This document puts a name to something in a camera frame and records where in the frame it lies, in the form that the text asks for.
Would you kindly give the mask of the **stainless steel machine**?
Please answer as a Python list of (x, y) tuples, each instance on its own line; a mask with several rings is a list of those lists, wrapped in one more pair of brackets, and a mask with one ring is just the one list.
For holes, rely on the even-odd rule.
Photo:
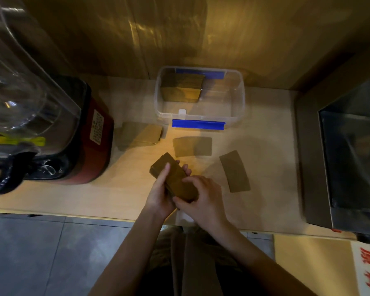
[(370, 79), (325, 104), (296, 102), (306, 222), (370, 244)]

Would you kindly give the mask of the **person's left forearm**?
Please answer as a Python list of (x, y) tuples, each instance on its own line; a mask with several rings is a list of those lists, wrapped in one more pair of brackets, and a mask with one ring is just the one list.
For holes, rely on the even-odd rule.
[(134, 296), (174, 205), (146, 204), (88, 296)]

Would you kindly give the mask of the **person's right hand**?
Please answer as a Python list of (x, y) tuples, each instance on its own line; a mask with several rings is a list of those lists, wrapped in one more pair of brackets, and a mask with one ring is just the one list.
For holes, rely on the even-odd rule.
[(215, 234), (225, 225), (226, 217), (222, 199), (222, 188), (210, 178), (194, 175), (183, 179), (191, 182), (198, 190), (198, 199), (193, 210), (182, 210), (210, 235)]

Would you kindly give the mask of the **person's khaki trousers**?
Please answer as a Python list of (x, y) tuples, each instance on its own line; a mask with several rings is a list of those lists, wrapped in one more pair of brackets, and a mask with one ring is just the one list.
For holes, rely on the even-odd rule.
[(206, 231), (160, 232), (136, 296), (270, 296)]

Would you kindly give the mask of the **blue box latch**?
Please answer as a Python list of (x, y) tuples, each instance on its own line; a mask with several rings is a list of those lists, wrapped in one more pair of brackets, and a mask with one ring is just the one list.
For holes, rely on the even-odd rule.
[(225, 70), (175, 68), (175, 73), (204, 75), (205, 79), (221, 80), (225, 78), (227, 72)]
[(172, 128), (224, 130), (226, 123), (221, 121), (173, 119)]

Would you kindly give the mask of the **person's right forearm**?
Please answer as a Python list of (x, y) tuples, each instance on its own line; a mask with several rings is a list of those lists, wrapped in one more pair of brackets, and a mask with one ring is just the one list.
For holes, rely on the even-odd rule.
[(269, 296), (317, 296), (249, 241), (230, 222), (213, 224), (206, 228), (206, 231), (257, 279)]

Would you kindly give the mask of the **clear plastic storage box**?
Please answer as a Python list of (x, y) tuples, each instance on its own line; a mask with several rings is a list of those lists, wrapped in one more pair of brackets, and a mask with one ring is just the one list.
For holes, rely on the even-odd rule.
[(237, 70), (224, 69), (224, 79), (204, 79), (197, 103), (166, 102), (160, 93), (161, 78), (175, 73), (175, 68), (210, 69), (202, 67), (163, 66), (157, 76), (154, 92), (155, 113), (166, 124), (173, 119), (221, 121), (232, 125), (242, 119), (245, 111), (245, 87), (242, 74)]

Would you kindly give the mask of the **bundle of brown cup sleeves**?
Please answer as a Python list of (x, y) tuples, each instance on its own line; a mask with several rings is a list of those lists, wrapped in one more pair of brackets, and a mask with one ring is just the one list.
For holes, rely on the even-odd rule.
[(166, 102), (197, 103), (205, 77), (203, 74), (165, 74), (160, 84), (162, 99)]

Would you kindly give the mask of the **red and black blender base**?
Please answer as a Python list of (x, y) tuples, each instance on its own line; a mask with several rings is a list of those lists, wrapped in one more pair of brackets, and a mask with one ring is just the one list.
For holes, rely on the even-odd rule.
[(49, 129), (36, 136), (0, 133), (0, 195), (24, 181), (86, 184), (108, 167), (114, 120), (92, 97), (83, 80), (53, 75), (53, 80), (79, 105), (80, 118), (62, 109)]

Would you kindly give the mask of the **person's left hand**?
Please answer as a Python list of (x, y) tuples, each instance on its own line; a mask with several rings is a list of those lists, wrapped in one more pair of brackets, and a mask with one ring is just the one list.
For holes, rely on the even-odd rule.
[(153, 183), (146, 203), (142, 209), (143, 215), (147, 215), (163, 223), (176, 209), (172, 196), (166, 193), (166, 188), (157, 188), (157, 179)]

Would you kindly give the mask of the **clear blender jar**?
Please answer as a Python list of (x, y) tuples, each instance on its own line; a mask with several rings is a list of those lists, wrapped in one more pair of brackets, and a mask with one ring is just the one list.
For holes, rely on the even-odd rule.
[(22, 0), (0, 0), (0, 135), (44, 138), (41, 153), (62, 151), (81, 105), (59, 85), (73, 70)]

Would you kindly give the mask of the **stack of brown sleeves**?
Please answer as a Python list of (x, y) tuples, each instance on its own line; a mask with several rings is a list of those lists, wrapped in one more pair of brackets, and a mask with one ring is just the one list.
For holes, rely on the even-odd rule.
[(197, 188), (191, 182), (182, 181), (187, 175), (168, 152), (152, 164), (149, 173), (157, 179), (166, 164), (170, 164), (170, 171), (165, 180), (165, 188), (170, 192), (171, 196), (178, 197), (188, 203), (196, 201), (198, 199)]

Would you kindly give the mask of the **pile of brown cup sleeves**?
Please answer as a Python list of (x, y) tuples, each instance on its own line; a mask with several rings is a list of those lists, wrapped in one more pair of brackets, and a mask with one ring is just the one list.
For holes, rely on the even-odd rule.
[(162, 125), (128, 121), (114, 130), (114, 141), (120, 151), (126, 151), (130, 148), (154, 146), (160, 141), (162, 133)]

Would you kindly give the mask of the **brown paper cup sleeve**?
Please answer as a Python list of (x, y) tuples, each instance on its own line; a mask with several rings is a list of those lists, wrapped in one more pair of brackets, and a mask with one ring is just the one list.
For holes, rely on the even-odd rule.
[(238, 151), (219, 156), (231, 193), (251, 190), (250, 182)]
[(212, 138), (203, 136), (174, 138), (173, 149), (176, 157), (211, 156)]

